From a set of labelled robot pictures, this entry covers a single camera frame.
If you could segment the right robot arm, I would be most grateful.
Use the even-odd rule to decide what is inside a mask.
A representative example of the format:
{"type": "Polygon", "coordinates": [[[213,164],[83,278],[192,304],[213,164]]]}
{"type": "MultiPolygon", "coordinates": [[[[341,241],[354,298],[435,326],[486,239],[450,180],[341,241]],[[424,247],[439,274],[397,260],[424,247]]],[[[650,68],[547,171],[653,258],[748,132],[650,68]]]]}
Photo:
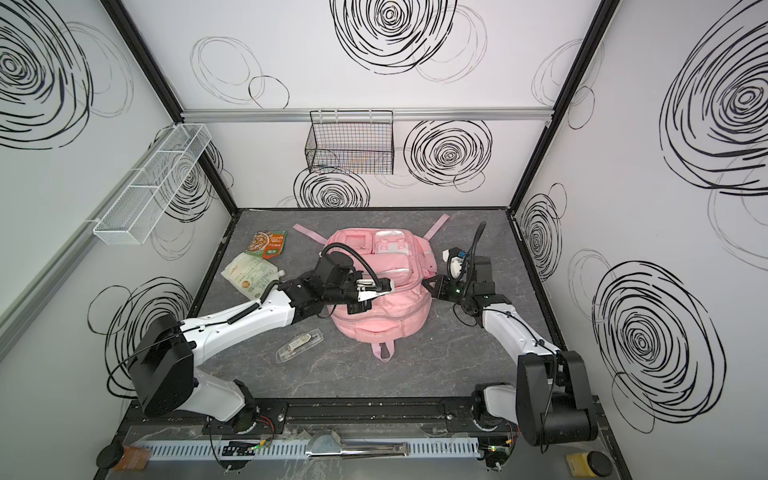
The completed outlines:
{"type": "Polygon", "coordinates": [[[516,367],[516,384],[479,390],[479,417],[499,418],[520,428],[532,446],[592,441],[598,434],[585,362],[575,351],[544,339],[495,291],[492,265],[452,248],[443,252],[446,273],[425,279],[433,298],[450,302],[492,335],[516,367]]]}

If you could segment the brown black button box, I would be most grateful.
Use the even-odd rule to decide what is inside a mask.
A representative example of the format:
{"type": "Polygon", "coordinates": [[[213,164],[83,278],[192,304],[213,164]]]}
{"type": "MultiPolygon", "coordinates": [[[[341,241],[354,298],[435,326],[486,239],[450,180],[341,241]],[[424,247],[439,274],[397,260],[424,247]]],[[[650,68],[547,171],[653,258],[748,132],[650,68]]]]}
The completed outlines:
{"type": "Polygon", "coordinates": [[[112,443],[99,452],[96,466],[104,470],[141,471],[146,468],[150,456],[149,449],[112,443]]]}

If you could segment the white green spout pouch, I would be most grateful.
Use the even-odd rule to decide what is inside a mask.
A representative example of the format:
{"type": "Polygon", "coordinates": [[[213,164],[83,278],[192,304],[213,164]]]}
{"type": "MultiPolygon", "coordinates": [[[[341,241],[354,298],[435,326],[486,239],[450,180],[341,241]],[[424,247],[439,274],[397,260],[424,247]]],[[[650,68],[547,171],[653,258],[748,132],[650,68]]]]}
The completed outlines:
{"type": "Polygon", "coordinates": [[[261,257],[241,253],[224,268],[221,275],[248,300],[255,300],[270,282],[279,281],[285,271],[261,257]]]}

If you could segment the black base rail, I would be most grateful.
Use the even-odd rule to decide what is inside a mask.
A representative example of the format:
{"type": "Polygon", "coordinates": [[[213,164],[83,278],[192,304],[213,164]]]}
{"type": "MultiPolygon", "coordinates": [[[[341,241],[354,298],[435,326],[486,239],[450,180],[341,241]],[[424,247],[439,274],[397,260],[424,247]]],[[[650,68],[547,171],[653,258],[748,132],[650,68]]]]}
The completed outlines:
{"type": "Polygon", "coordinates": [[[283,434],[295,426],[373,424],[420,424],[450,433],[488,431],[504,434],[507,422],[481,417],[475,401],[466,397],[381,397],[381,398],[298,398],[258,399],[254,410],[240,413],[234,419],[209,423],[207,417],[187,411],[174,411],[150,418],[134,402],[121,421],[123,434],[134,426],[201,425],[215,435],[283,434]]]}

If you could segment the clear plastic packet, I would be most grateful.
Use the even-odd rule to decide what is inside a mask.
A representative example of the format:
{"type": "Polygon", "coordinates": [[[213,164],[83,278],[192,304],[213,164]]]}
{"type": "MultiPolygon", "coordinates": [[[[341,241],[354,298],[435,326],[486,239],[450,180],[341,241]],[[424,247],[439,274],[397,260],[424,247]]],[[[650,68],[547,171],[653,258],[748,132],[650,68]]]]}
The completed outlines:
{"type": "Polygon", "coordinates": [[[286,363],[303,352],[314,348],[324,340],[321,330],[313,329],[308,332],[297,335],[276,352],[276,361],[286,363]]]}

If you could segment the yellow black button box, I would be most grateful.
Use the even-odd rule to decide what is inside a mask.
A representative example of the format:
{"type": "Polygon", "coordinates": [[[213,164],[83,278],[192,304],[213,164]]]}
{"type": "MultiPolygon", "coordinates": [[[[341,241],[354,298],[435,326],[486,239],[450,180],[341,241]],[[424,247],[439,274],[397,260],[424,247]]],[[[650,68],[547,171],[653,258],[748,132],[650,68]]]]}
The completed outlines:
{"type": "Polygon", "coordinates": [[[600,451],[573,453],[565,459],[575,478],[606,478],[614,472],[611,459],[600,451]]]}

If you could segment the orange green food packet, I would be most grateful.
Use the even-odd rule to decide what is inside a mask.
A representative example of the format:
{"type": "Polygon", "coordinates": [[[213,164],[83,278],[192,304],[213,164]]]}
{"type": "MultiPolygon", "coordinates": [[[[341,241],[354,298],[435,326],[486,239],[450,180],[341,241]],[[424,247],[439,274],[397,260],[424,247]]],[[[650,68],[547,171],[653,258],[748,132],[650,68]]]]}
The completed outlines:
{"type": "Polygon", "coordinates": [[[275,258],[282,253],[286,237],[286,231],[256,232],[250,244],[245,249],[245,253],[264,260],[275,258]]]}

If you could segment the white mesh wall shelf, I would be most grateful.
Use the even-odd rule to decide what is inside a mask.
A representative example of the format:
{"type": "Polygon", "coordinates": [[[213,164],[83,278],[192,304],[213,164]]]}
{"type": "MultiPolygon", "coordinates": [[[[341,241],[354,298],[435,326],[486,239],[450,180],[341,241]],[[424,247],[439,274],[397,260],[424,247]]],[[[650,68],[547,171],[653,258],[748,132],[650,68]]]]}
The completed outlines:
{"type": "Polygon", "coordinates": [[[211,184],[198,166],[211,142],[203,124],[166,129],[106,213],[93,234],[107,245],[141,245],[161,219],[192,223],[208,210],[211,184]]]}

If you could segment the pink student backpack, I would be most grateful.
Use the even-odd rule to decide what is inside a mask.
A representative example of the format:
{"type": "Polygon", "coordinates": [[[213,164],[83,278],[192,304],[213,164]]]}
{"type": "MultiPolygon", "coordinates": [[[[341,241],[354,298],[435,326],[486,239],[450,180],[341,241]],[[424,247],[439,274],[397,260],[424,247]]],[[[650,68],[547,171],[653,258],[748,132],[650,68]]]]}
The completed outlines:
{"type": "Polygon", "coordinates": [[[323,253],[342,253],[360,273],[358,296],[330,314],[337,329],[371,346],[373,355],[388,362],[395,342],[417,333],[426,323],[432,296],[422,281],[437,274],[430,240],[450,219],[442,215],[422,236],[406,229],[346,228],[329,237],[300,224],[294,229],[321,243],[323,253]]]}

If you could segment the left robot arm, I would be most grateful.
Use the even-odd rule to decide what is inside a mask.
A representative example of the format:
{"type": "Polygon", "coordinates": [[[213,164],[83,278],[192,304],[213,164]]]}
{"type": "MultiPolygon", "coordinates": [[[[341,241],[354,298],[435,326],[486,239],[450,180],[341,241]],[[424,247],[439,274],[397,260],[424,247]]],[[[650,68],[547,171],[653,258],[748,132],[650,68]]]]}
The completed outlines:
{"type": "Polygon", "coordinates": [[[314,269],[288,281],[273,281],[257,299],[198,318],[170,315],[153,321],[127,363],[141,410],[159,418],[186,411],[229,422],[252,408],[247,388],[201,370],[222,351],[270,330],[319,314],[327,306],[344,305],[353,313],[371,309],[374,299],[394,285],[368,263],[354,265],[358,255],[324,253],[314,269]]]}

